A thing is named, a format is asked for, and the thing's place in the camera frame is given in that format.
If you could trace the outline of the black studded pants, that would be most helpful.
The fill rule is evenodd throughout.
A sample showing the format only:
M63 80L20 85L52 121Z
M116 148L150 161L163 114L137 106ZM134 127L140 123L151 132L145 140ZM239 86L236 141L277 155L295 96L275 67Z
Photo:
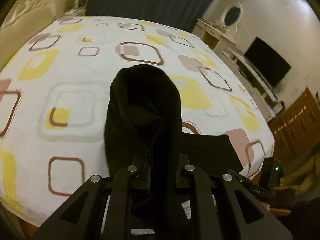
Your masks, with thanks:
M112 81L104 137L111 176L137 158L148 162L148 195L139 205L158 239L197 236L176 189L180 154L214 176L243 169L227 135L182 132L179 92L163 70L148 64L123 68Z

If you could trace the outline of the yellow bedding pile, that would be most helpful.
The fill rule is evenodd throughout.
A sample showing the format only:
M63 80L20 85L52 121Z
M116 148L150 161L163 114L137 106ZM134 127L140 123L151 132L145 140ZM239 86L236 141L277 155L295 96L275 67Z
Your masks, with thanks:
M296 159L290 166L297 169L280 178L282 190L293 190L294 196L290 200L293 206L300 201L310 201L319 197L319 149L304 163L302 157Z

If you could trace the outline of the brown wooden door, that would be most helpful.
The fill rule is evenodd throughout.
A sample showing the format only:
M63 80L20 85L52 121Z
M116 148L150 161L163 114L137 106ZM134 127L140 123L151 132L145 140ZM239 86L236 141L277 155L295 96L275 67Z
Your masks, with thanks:
M306 88L286 110L268 122L274 136L273 157L288 163L319 144L319 107Z

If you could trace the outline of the white tv console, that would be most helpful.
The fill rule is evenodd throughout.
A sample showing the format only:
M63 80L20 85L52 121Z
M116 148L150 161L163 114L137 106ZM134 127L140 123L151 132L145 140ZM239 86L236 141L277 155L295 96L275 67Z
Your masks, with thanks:
M285 110L272 86L244 55L229 48L220 54L220 58L249 92L267 122Z

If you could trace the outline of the black flat television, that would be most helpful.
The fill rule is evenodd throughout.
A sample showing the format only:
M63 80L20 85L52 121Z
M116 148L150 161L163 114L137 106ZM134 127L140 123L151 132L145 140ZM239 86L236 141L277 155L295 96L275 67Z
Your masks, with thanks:
M291 66L266 42L256 37L244 54L265 80L275 88Z

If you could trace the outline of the patterned white bed sheet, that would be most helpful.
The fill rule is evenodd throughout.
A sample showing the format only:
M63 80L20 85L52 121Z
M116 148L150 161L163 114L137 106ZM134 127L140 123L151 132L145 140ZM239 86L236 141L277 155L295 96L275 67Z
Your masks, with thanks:
M104 126L122 68L147 63L177 86L185 133L229 136L253 178L274 137L249 92L197 36L108 16L63 17L1 72L1 203L40 226L90 176L108 176Z

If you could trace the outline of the white dressing table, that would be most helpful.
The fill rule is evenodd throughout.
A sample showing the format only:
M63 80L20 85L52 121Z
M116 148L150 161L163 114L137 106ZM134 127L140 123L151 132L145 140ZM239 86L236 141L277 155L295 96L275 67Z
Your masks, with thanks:
M238 24L224 26L222 23L217 24L198 18L193 34L218 55L236 47L238 27Z

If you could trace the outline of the white oval vanity mirror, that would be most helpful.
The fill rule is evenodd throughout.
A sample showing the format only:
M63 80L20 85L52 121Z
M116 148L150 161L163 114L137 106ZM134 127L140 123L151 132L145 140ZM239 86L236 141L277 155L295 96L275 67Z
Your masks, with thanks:
M243 15L243 8L240 2L227 6L221 14L221 24L227 28L240 22Z

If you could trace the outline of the small white desk fan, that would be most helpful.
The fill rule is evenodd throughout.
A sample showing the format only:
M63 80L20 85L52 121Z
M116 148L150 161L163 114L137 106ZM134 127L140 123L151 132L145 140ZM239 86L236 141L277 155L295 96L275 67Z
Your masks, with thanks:
M65 12L66 16L84 16L88 0L75 0L71 10Z

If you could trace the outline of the cream tufted leather headboard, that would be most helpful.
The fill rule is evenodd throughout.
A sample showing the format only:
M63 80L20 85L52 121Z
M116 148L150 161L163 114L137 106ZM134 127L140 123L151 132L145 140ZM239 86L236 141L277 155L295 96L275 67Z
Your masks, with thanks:
M34 35L60 18L66 0L17 0L1 25L1 69Z

